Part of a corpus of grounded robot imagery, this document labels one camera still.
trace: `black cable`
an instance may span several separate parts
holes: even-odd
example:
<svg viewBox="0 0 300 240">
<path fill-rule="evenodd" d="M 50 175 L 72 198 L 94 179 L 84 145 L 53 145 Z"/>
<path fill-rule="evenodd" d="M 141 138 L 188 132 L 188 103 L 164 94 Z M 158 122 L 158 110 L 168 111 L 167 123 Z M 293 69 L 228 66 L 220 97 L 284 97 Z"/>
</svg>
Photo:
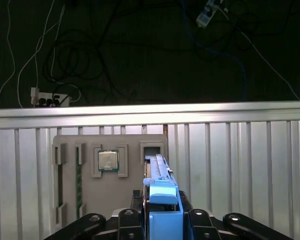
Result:
<svg viewBox="0 0 300 240">
<path fill-rule="evenodd" d="M 204 46 L 204 48 L 208 48 L 208 47 L 211 47 L 211 46 L 213 46 L 213 48 L 215 47 L 214 46 L 214 44 L 216 44 L 216 43 L 219 43 L 219 42 L 225 42 L 225 44 L 224 44 L 224 46 L 222 47 L 222 49 L 221 50 L 217 50 L 218 52 L 225 52 L 226 51 L 226 49 L 227 49 L 227 47 L 229 46 L 229 44 L 230 44 L 230 41 L 231 41 L 231 39 L 232 39 L 232 37 L 233 37 L 233 32 L 234 32 L 234 30 L 231 30 L 231 31 L 229 31 L 229 32 L 227 32 L 226 34 L 224 34 L 224 35 L 222 35 L 220 38 L 218 38 L 218 39 L 215 39 L 215 40 L 213 40 L 213 41 L 211 41 L 210 43 L 202 43 L 201 41 L 199 41 L 198 40 L 198 38 L 199 38 L 199 35 L 200 35 L 200 33 L 201 33 L 202 31 L 201 30 L 199 30 L 198 32 L 197 32 L 197 34 L 195 35 L 195 42 L 200 42 L 200 44 L 202 45 L 202 46 Z M 212 61 L 215 61 L 216 59 L 218 59 L 221 55 L 215 55 L 215 54 L 212 54 L 212 53 L 210 53 L 210 52 L 208 52 L 208 51 L 206 51 L 206 50 L 204 50 L 204 48 L 201 48 L 201 47 L 198 47 L 198 45 L 197 44 L 193 44 L 193 46 L 194 46 L 194 50 L 195 50 L 195 54 L 196 54 L 196 56 L 199 58 L 199 59 L 201 59 L 201 60 L 203 60 L 203 61 L 207 61 L 207 62 L 212 62 Z"/>
<path fill-rule="evenodd" d="M 145 11 L 145 10 L 150 10 L 150 9 L 163 9 L 163 8 L 173 8 L 173 7 L 177 7 L 178 5 L 171 2 L 171 3 L 162 3 L 162 4 L 150 4 L 150 5 L 146 5 L 144 7 L 132 7 L 130 9 L 126 9 L 124 11 L 119 12 L 118 14 L 115 15 L 115 19 L 117 18 L 121 18 L 121 17 L 125 17 L 127 15 L 131 15 L 133 13 L 137 13 L 137 12 L 141 12 L 141 11 Z"/>
<path fill-rule="evenodd" d="M 288 11 L 288 14 L 287 14 L 287 16 L 286 16 L 286 19 L 285 19 L 285 22 L 284 22 L 284 26 L 283 26 L 283 29 L 281 30 L 281 31 L 279 31 L 278 33 L 277 32 L 275 32 L 275 33 L 272 33 L 272 32 L 270 32 L 270 33 L 250 33 L 251 35 L 253 35 L 253 36 L 258 36 L 258 37 L 269 37 L 269 36 L 280 36 L 280 35 L 282 35 L 284 32 L 285 32 L 285 29 L 286 29 L 286 27 L 287 27 L 287 25 L 288 25 L 288 23 L 289 23 L 289 20 L 290 20 L 290 16 L 291 16 L 291 11 L 292 11 L 292 7 L 293 7 L 293 4 L 295 3 L 295 1 L 296 0 L 292 0 L 291 1 L 291 3 L 290 3 L 290 6 L 289 6 L 289 11 Z"/>
<path fill-rule="evenodd" d="M 154 45 L 149 45 L 149 44 L 145 44 L 145 43 L 137 43 L 137 42 L 125 42 L 125 41 L 113 41 L 113 40 L 109 40 L 109 39 L 105 39 L 104 40 L 104 42 L 105 43 L 110 43 L 110 44 L 114 44 L 114 45 L 131 45 L 131 46 L 138 46 L 138 47 L 142 47 L 142 48 L 150 48 L 150 49 L 155 49 L 155 50 L 160 50 L 160 51 L 166 51 L 166 52 L 186 52 L 186 53 L 188 53 L 188 52 L 193 52 L 193 48 L 165 48 L 165 47 L 161 47 L 161 46 L 154 46 Z"/>
<path fill-rule="evenodd" d="M 107 24 L 106 24 L 104 30 L 103 30 L 103 33 L 102 33 L 102 35 L 101 35 L 101 38 L 100 38 L 99 42 L 98 42 L 97 45 L 96 45 L 97 47 L 100 47 L 100 46 L 102 45 L 103 40 L 104 40 L 104 38 L 105 38 L 107 32 L 109 31 L 110 26 L 111 26 L 111 23 L 112 23 L 112 21 L 113 21 L 115 15 L 116 15 L 116 12 L 118 11 L 118 9 L 119 9 L 119 7 L 120 7 L 120 5 L 121 5 L 121 2 L 122 2 L 122 0 L 117 0 L 117 1 L 116 1 L 115 6 L 114 6 L 114 9 L 113 9 L 113 11 L 112 11 L 112 14 L 111 14 L 111 16 L 110 16 L 110 18 L 109 18 L 109 20 L 108 20 L 108 22 L 107 22 Z"/>
<path fill-rule="evenodd" d="M 61 75 L 53 74 L 51 75 L 51 66 L 50 61 L 53 58 L 53 52 L 55 49 L 55 65 L 61 71 Z M 61 82 L 68 78 L 79 78 L 82 80 L 93 81 L 98 79 L 102 73 L 103 69 L 100 66 L 100 70 L 95 76 L 85 77 L 85 74 L 88 72 L 90 68 L 93 70 L 95 66 L 91 66 L 91 57 L 90 55 L 95 55 L 95 58 L 98 58 L 98 54 L 93 51 L 93 45 L 89 45 L 85 42 L 81 41 L 73 41 L 73 40 L 60 40 L 59 38 L 53 44 L 53 47 L 48 52 L 44 63 L 43 63 L 43 76 L 46 78 L 48 82 Z"/>
</svg>

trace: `white power cord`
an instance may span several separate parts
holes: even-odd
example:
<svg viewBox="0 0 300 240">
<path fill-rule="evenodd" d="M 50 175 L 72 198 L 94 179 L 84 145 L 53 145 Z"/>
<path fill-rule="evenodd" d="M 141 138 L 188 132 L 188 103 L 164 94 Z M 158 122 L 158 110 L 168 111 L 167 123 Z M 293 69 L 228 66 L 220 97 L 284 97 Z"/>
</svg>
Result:
<svg viewBox="0 0 300 240">
<path fill-rule="evenodd" d="M 56 35 L 55 35 L 54 41 L 57 41 L 57 39 L 58 39 L 58 35 L 59 35 L 59 31 L 60 31 L 60 25 L 61 25 L 63 13 L 64 13 L 64 8 L 65 8 L 65 6 L 63 5 L 63 8 L 62 8 L 63 12 L 61 12 L 61 15 L 60 15 L 60 20 L 59 20 L 59 22 L 58 22 L 58 23 L 59 23 L 59 24 L 58 24 L 58 29 L 57 29 L 57 31 L 56 31 Z M 50 72 L 51 77 L 53 76 L 54 62 L 55 62 L 55 47 L 53 47 L 53 59 L 52 59 L 51 72 Z M 53 80 L 56 84 L 60 84 L 60 85 L 61 85 L 61 84 L 64 84 L 64 83 L 61 83 L 61 82 L 57 82 L 57 81 L 54 80 L 53 78 L 52 78 L 52 80 Z M 79 89 L 76 85 L 70 84 L 70 86 L 73 86 L 74 88 L 78 89 L 78 91 L 79 91 L 79 97 L 78 97 L 76 100 L 70 100 L 71 103 L 73 103 L 73 102 L 75 103 L 75 102 L 77 102 L 77 101 L 79 101 L 79 100 L 81 99 L 81 91 L 80 91 L 80 89 Z"/>
<path fill-rule="evenodd" d="M 11 45 L 10 45 L 10 41 L 9 41 L 9 35 L 10 35 L 10 29 L 11 29 L 11 16 L 10 16 L 10 2 L 11 0 L 8 0 L 8 3 L 7 3 L 7 10 L 8 10 L 8 31 L 7 31 L 7 34 L 6 34 L 6 41 L 8 43 L 8 47 L 9 47 L 9 50 L 10 50 L 10 53 L 11 53 L 11 56 L 12 56 L 12 64 L 13 64 L 13 71 L 12 71 L 12 74 L 10 75 L 10 77 L 4 82 L 4 84 L 2 85 L 2 87 L 0 88 L 0 94 L 4 88 L 4 86 L 11 80 L 11 78 L 14 76 L 15 74 L 15 62 L 14 62 L 14 56 L 13 56 L 13 52 L 12 52 L 12 48 L 11 48 Z"/>
<path fill-rule="evenodd" d="M 63 5 L 62 7 L 62 10 L 61 10 L 61 14 L 60 14 L 60 18 L 59 20 L 52 26 L 49 28 L 49 30 L 47 30 L 38 40 L 38 43 L 36 45 L 36 48 L 35 48 L 35 52 L 39 52 L 40 51 L 40 48 L 39 48 L 39 45 L 41 44 L 43 38 L 44 38 L 44 35 L 46 35 L 49 31 L 51 31 L 56 25 L 58 25 L 58 28 L 57 28 L 57 31 L 56 31 L 56 35 L 55 35 L 55 41 L 57 40 L 58 38 L 58 35 L 59 35 L 59 31 L 60 31 L 60 26 L 61 26 L 61 22 L 62 22 L 62 18 L 63 18 L 63 14 L 64 14 L 64 10 L 65 10 L 65 5 Z M 34 62 L 35 62 L 35 70 L 36 70 L 36 88 L 38 88 L 38 85 L 39 85 L 39 74 L 38 74 L 38 64 L 37 64 L 37 58 L 36 58 L 36 54 L 34 56 Z M 54 62 L 55 62 L 55 47 L 53 48 L 53 59 L 52 59 L 52 64 L 51 64 L 51 76 L 52 76 L 52 73 L 53 73 L 53 67 L 54 67 Z M 57 82 L 55 81 L 53 78 L 52 80 L 56 83 L 56 84 L 63 84 L 61 82 Z M 72 85 L 71 86 L 75 87 L 76 89 L 78 89 L 79 91 L 79 97 L 76 99 L 76 100 L 71 100 L 70 102 L 77 102 L 81 99 L 81 91 L 79 90 L 79 88 L 75 85 Z"/>
<path fill-rule="evenodd" d="M 65 10 L 65 5 L 63 5 L 63 7 L 62 7 L 62 10 L 61 10 L 61 14 L 60 14 L 59 20 L 58 20 L 54 25 L 52 25 L 52 27 L 50 27 L 49 30 L 47 30 L 46 32 L 44 32 L 43 35 L 39 38 L 38 43 L 37 43 L 36 48 L 35 48 L 35 52 L 40 51 L 39 45 L 41 44 L 41 40 L 43 40 L 44 36 L 45 36 L 48 32 L 50 32 L 56 25 L 58 25 L 58 29 L 57 29 L 57 32 L 56 32 L 56 38 L 57 38 L 57 36 L 59 35 L 59 29 L 60 29 L 62 17 L 63 17 L 63 14 L 64 14 L 64 10 Z M 39 74 L 38 74 L 38 63 L 37 63 L 37 59 L 36 59 L 36 54 L 35 54 L 35 56 L 34 56 L 34 61 L 35 61 L 35 70 L 36 70 L 36 88 L 37 88 L 37 87 L 38 87 L 38 84 L 39 84 Z"/>
<path fill-rule="evenodd" d="M 230 21 L 229 17 L 227 16 L 227 14 L 219 8 L 219 10 L 221 11 L 221 13 L 226 17 L 226 19 L 228 21 Z M 267 61 L 265 59 L 265 57 L 263 57 L 263 55 L 260 53 L 260 51 L 256 48 L 256 46 L 252 43 L 252 41 L 248 38 L 248 36 L 246 36 L 243 32 L 241 32 L 241 34 L 250 42 L 250 44 L 252 45 L 252 47 L 255 49 L 255 51 L 260 55 L 260 57 L 267 63 L 267 65 L 289 86 L 290 90 L 292 91 L 292 93 L 294 94 L 294 96 L 300 100 L 299 96 L 294 92 L 292 86 L 290 85 L 290 83 L 284 78 L 282 77 L 281 74 L 279 74 L 278 71 L 276 71 L 276 69 L 269 63 L 269 61 Z"/>
<path fill-rule="evenodd" d="M 30 59 L 25 63 L 25 65 L 21 68 L 20 72 L 19 72 L 19 75 L 18 75 L 18 79 L 17 79 L 17 85 L 16 85 L 16 93 L 17 93 L 17 97 L 18 97 L 18 103 L 19 103 L 19 106 L 20 107 L 23 107 L 21 102 L 20 102 L 20 96 L 19 96 L 19 83 L 20 83 L 20 77 L 21 77 L 21 73 L 22 71 L 24 70 L 24 68 L 29 64 L 29 62 L 36 56 L 36 54 L 41 50 L 42 48 L 42 45 L 43 45 L 43 41 L 44 41 L 44 36 L 45 36 L 45 32 L 46 32 L 46 27 L 47 27 L 47 24 L 48 24 L 48 21 L 49 21 L 49 17 L 50 17 L 50 14 L 52 12 L 52 8 L 53 8 L 53 5 L 54 5 L 54 2 L 55 0 L 52 0 L 52 4 L 51 4 L 51 7 L 50 7 L 50 10 L 49 10 L 49 13 L 48 13 L 48 16 L 46 17 L 46 20 L 45 20 L 45 25 L 44 25 L 44 30 L 43 30 L 43 35 L 42 35 L 42 41 L 40 43 L 40 47 L 38 50 L 35 51 L 35 53 L 32 55 L 32 57 L 30 57 Z"/>
</svg>

